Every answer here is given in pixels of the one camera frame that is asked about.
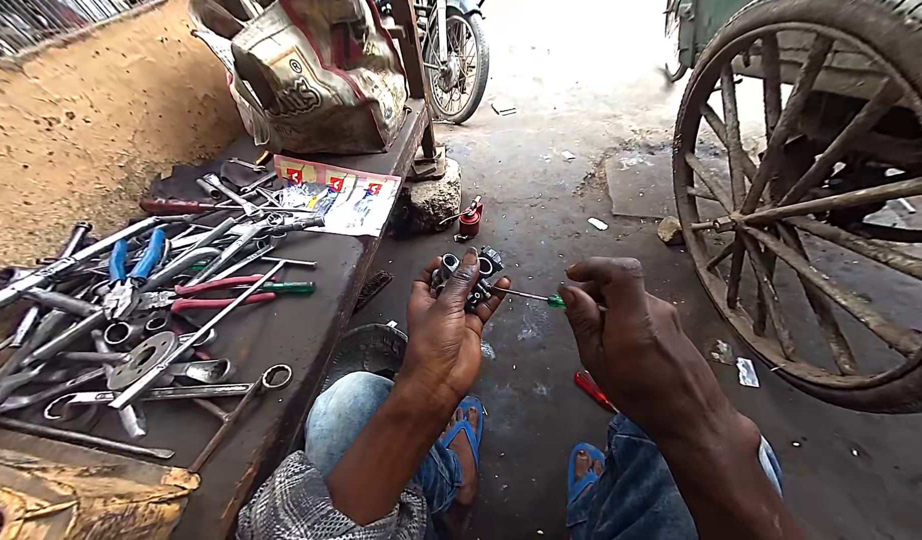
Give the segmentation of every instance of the mud wall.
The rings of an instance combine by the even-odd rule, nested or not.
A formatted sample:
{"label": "mud wall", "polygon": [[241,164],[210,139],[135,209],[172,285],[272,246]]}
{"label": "mud wall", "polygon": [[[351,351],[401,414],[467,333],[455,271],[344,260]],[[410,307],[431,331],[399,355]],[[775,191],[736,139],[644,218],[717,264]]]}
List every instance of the mud wall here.
{"label": "mud wall", "polygon": [[117,229],[151,178],[237,137],[224,68],[191,28],[186,0],[166,0],[0,61],[0,267],[53,255],[77,220]]}

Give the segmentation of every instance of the blue flip-flop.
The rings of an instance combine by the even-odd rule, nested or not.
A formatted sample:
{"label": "blue flip-flop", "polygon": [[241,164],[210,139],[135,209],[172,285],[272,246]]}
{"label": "blue flip-flop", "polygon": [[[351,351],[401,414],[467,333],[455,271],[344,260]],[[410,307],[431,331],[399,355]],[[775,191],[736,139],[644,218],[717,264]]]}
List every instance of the blue flip-flop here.
{"label": "blue flip-flop", "polygon": [[593,471],[587,471],[580,478],[577,478],[575,475],[577,471],[574,469],[574,461],[578,452],[581,450],[587,452],[587,455],[590,456],[592,460],[600,460],[602,466],[605,464],[604,453],[598,448],[594,448],[587,443],[578,443],[574,445],[567,461],[567,503],[569,505],[573,503],[577,497],[581,496],[581,492],[584,491],[584,488],[597,482],[597,474]]}
{"label": "blue flip-flop", "polygon": [[[474,426],[470,424],[467,420],[467,410],[470,408],[477,409],[479,422],[477,423],[477,430],[475,431]],[[451,426],[451,429],[444,434],[442,439],[443,445],[447,446],[451,444],[451,441],[454,440],[454,437],[464,431],[465,436],[467,436],[467,444],[470,445],[471,452],[474,454],[474,466],[477,467],[480,460],[478,458],[478,448],[481,446],[481,433],[484,431],[484,406],[481,404],[481,401],[474,396],[467,396],[465,399],[461,399],[461,402],[458,403],[457,408],[454,409],[456,412],[457,409],[464,411],[464,419],[459,420]]]}

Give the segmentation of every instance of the ground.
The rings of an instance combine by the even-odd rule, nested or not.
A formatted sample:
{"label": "ground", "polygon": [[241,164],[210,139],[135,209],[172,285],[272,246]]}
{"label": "ground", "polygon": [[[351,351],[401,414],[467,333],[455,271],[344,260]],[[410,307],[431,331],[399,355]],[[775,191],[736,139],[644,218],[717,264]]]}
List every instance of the ground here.
{"label": "ground", "polygon": [[[702,352],[720,339],[753,358],[707,299],[683,247],[665,247],[655,236],[659,218],[673,211],[665,205],[666,162],[683,91],[683,83],[667,85],[658,71],[667,50],[664,2],[595,0],[565,8],[509,0],[483,9],[491,43],[487,95],[463,126],[438,127],[439,141],[462,167],[464,200],[484,197],[476,245],[503,253],[514,289],[543,295],[582,258],[636,257],[647,289],[676,304]],[[496,115],[495,101],[517,113]],[[565,159],[565,150],[576,157]],[[612,202],[610,169],[628,166],[638,176],[614,186]],[[636,199],[644,202],[630,203]],[[623,215],[612,215],[612,207]],[[591,216],[610,227],[591,227]],[[453,233],[386,239],[374,266],[395,279],[351,325],[403,325],[420,267],[463,251]],[[582,440],[603,445],[610,414],[574,386],[580,365],[562,313],[505,301],[485,339],[495,357],[485,360],[473,390],[488,416],[467,536],[563,537],[568,451]],[[809,537],[922,538],[922,414],[828,405],[763,364],[756,366],[760,388],[740,386],[729,366],[711,369],[774,445],[785,501]]]}

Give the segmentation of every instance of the plastic sack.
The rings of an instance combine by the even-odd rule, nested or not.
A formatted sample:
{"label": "plastic sack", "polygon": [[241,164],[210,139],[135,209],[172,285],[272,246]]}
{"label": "plastic sack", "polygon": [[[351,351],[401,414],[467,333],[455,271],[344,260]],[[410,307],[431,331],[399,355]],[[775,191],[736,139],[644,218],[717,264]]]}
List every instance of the plastic sack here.
{"label": "plastic sack", "polygon": [[254,143],[273,152],[364,154],[390,147],[407,87],[369,0],[279,0],[242,22],[191,0],[201,38],[227,68]]}

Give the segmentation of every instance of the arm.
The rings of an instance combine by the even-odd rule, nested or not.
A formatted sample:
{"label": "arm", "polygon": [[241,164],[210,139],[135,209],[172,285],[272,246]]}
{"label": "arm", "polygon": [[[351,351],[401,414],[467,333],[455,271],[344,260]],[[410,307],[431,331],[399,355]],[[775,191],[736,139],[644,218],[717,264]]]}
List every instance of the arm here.
{"label": "arm", "polygon": [[[481,363],[481,330],[503,300],[465,313],[467,293],[479,277],[477,250],[469,248],[440,297],[430,289],[432,260],[414,281],[408,302],[411,339],[394,388],[327,477],[334,508],[360,525],[391,512]],[[505,277],[498,287],[506,289]]]}
{"label": "arm", "polygon": [[[674,307],[640,263],[594,257],[562,290],[581,362],[658,445],[702,538],[803,538],[757,462],[757,426],[734,409]],[[599,312],[597,303],[608,307]]]}

